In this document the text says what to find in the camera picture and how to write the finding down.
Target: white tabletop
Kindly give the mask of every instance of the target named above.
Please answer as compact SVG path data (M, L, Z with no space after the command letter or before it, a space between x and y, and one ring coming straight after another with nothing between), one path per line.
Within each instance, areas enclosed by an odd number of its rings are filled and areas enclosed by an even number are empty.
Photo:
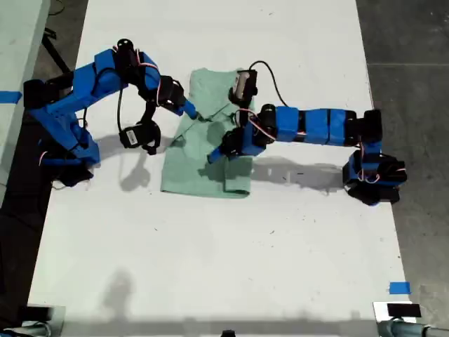
M31 79L47 20L50 0L0 0L0 91L23 93ZM18 104L0 103L0 206L23 115Z
M372 107L354 0L91 0L77 65L122 37L186 92L192 70L261 59L292 106ZM279 104L257 70L256 108ZM29 302L65 306L64 335L376 336L372 302L407 299L388 294L404 280L391 206L335 188L354 149L270 145L245 199L163 193L163 154L121 148L117 98L88 111L94 179L48 205ZM122 124L144 107L126 89ZM166 137L179 124L163 109L155 120Z

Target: concrete floor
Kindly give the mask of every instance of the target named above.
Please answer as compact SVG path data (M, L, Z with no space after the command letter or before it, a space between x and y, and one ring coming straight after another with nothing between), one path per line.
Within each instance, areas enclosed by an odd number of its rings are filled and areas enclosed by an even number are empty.
M411 300L449 328L449 1L357 4L384 151L407 165L393 213Z
M58 33L55 47L73 69L87 0L63 0L65 11L49 17L47 27ZM53 1L52 11L60 4ZM357 0L368 62L373 100L383 110L384 151L406 161L409 180L402 200L394 205L394 217L406 278L412 284L411 299L423 307L422 321L449 328L449 2L444 0ZM48 79L60 74L41 48L34 76ZM14 309L25 304L39 247L42 216L50 192L41 181L39 168L27 158L43 133L25 116L15 172L8 181L12 211L25 197L38 198L25 212L33 232L23 224L0 228L6 292L0 294L1 325L16 317ZM24 181L23 169L28 174ZM28 251L17 250L17 242Z

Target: folded cloth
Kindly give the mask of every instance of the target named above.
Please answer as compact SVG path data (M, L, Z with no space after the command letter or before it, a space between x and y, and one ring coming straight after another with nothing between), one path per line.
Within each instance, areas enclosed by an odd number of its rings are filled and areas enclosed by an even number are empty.
M250 157L231 161L223 157L213 164L207 161L223 135L236 127L232 114L239 107L228 99L236 75L237 71L212 72L205 68L192 72L189 100L200 117L182 117L166 150L161 191L221 198L242 198L250 193Z

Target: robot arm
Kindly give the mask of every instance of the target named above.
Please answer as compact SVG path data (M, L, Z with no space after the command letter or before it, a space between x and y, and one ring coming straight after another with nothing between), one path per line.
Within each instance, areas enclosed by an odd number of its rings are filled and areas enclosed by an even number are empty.
M251 88L255 85L254 77L254 73L242 71L231 88L229 98L240 107L236 114L237 128L224 135L222 144L208 155L209 163L222 156L230 159L257 156L274 141L357 146L359 150L343 168L343 183L349 195L369 205L399 200L398 186L407 180L405 164L382 154L379 110L367 111L363 118L357 119L356 113L349 110L299 110L267 104L255 114L247 108L252 95L257 93Z
M129 84L138 88L146 109L136 125L122 129L119 116L121 92ZM70 87L73 90L69 94L61 94ZM98 145L86 130L86 113L92 104L117 91L120 91L117 124L124 147L142 146L149 154L156 153L161 132L152 117L158 106L179 116L185 112L192 119L196 118L195 106L184 97L180 82L161 75L156 63L134 49L127 39L120 40L113 49L97 54L94 62L73 72L45 83L41 80L24 83L25 108L52 138L41 144L40 163L64 166L64 174L70 177L60 179L64 177L59 175L58 178L66 185L91 178L87 168L100 162ZM79 125L75 114L79 110L84 110L83 126Z

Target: black cable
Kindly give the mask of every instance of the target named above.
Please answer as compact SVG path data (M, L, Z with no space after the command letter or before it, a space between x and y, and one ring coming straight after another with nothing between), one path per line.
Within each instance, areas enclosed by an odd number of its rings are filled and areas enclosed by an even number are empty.
M84 113L83 113L83 133L86 131L86 128L87 128L86 116L87 116L87 107L84 108Z
M265 65L265 67L268 68L269 73L272 75L274 88L276 89L276 93L278 94L279 100L281 100L282 104L284 104L286 107L288 107L287 103L282 99L281 94L279 93L278 85L276 83L276 79L274 78L273 70L268 65L268 63L266 63L265 61L262 61L262 60L258 60L258 61L255 61L252 65L250 65L249 69L251 70L251 68L254 67L258 63L262 63L263 65Z
M95 76L95 82L94 82L94 84L93 84L93 87L92 87L92 90L91 90L91 94L93 94L93 93L95 92L95 90L97 89L98 81L100 80L100 77L101 77L105 72L115 72L115 73L120 77L119 72L117 72L117 71L115 70L115 68L107 67L107 68L101 69L100 72L97 74L97 76Z
M119 102L117 103L117 126L119 127L119 132L121 132L120 107L121 107L121 96L122 96L122 94L123 94L123 84L120 81Z
M48 16L57 16L57 15L61 14L65 10L65 6L64 6L62 0L56 0L56 2L60 3L62 8L60 10L54 12L54 13L49 13Z

